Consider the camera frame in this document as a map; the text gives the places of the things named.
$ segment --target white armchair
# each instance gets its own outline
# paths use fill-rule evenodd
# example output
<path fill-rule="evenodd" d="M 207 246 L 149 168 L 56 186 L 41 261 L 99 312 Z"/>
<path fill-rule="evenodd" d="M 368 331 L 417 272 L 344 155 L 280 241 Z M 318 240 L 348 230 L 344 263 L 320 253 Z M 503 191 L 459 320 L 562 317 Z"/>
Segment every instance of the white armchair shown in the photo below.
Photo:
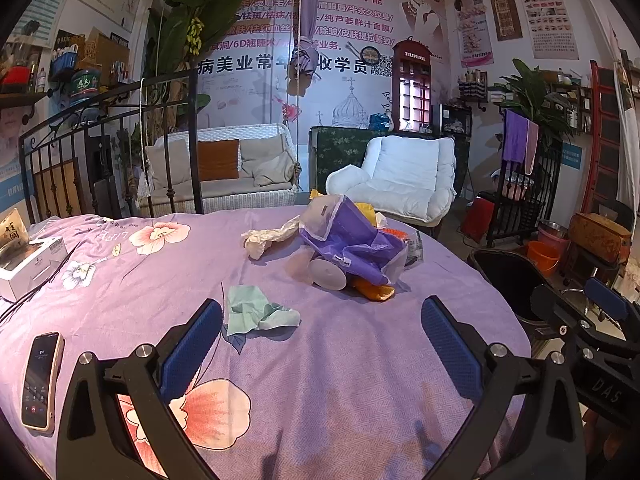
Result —
<path fill-rule="evenodd" d="M 376 211 L 401 221 L 435 227 L 456 196 L 455 169 L 450 137 L 376 137 L 367 145 L 362 167 L 334 171 L 327 177 L 326 190 L 370 203 Z"/>

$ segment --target black trash bin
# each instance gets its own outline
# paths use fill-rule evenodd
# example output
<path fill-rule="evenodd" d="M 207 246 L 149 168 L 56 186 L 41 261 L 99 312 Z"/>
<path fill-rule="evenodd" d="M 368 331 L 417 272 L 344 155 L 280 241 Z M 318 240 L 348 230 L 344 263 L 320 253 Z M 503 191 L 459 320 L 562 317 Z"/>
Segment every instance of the black trash bin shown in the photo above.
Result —
<path fill-rule="evenodd" d="M 474 249 L 466 262 L 480 272 L 509 303 L 529 337 L 533 357 L 540 353 L 549 339 L 560 337 L 556 330 L 531 310 L 533 289 L 543 283 L 551 284 L 524 256 L 492 249 Z"/>

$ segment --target purple tablecloth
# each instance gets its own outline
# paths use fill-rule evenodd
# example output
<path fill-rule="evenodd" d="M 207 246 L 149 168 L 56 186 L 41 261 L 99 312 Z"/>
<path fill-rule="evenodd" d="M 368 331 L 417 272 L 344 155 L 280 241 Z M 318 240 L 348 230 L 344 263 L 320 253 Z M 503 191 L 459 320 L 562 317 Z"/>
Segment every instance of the purple tablecloth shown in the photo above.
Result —
<path fill-rule="evenodd" d="M 395 297 L 385 303 L 309 285 L 308 247 L 299 236 L 249 260 L 243 232 L 277 228 L 302 209 L 117 222 L 83 216 L 45 227 L 40 236 L 62 235 L 68 250 L 79 245 L 65 272 L 0 328 L 0 407 L 52 476 L 63 400 L 81 352 L 117 358 L 140 343 L 157 343 L 205 298 L 223 304 L 223 288 L 245 284 L 298 310 L 302 323 L 269 336 L 250 334 L 244 346 L 218 338 L 186 396 L 172 401 L 213 471 L 237 480 L 422 477 L 471 407 L 422 331 L 424 298 L 437 294 L 456 319 L 514 354 L 529 355 L 527 337 L 500 294 L 427 236 L 424 262 L 402 273 Z M 393 221 L 390 226 L 409 229 Z M 5 307 L 0 300 L 0 310 Z M 53 438 L 20 424 L 31 341 L 51 331 L 66 340 Z M 122 400 L 136 447 L 158 470 L 133 407 Z M 503 437 L 517 413 L 512 407 Z M 504 438 L 496 444 L 499 452 Z"/>

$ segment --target phone screen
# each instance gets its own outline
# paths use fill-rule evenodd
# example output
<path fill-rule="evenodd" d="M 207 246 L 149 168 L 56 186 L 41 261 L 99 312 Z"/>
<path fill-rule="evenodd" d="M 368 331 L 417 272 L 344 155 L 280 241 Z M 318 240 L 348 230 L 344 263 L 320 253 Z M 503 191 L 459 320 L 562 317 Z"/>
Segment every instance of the phone screen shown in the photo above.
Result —
<path fill-rule="evenodd" d="M 58 332 L 37 336 L 31 345 L 22 393 L 22 423 L 46 428 L 49 418 L 49 378 L 58 343 Z"/>

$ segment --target orange bucket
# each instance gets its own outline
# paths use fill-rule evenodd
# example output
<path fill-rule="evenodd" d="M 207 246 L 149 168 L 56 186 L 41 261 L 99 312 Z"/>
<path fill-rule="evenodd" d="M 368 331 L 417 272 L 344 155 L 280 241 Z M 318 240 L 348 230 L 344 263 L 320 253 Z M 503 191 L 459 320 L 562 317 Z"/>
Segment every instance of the orange bucket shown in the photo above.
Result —
<path fill-rule="evenodd" d="M 556 248 L 534 240 L 527 245 L 527 258 L 536 265 L 543 276 L 549 277 L 558 266 L 560 253 Z"/>

